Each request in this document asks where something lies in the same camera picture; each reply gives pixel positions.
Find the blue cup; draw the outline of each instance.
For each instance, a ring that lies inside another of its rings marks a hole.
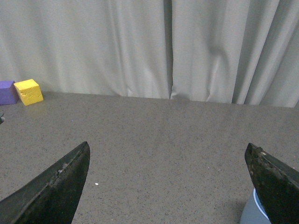
[[[271,224],[256,194],[256,189],[253,189],[245,205],[240,224]]]

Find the table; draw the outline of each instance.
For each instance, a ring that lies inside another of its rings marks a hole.
[[[249,142],[299,169],[296,109],[43,95],[0,106],[0,200],[87,141],[90,167],[73,224],[238,223],[253,189]]]

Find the cube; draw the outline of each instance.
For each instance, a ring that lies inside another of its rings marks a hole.
[[[16,104],[19,100],[14,81],[0,81],[0,105]]]
[[[33,79],[15,83],[14,86],[25,106],[43,101],[41,88]]]

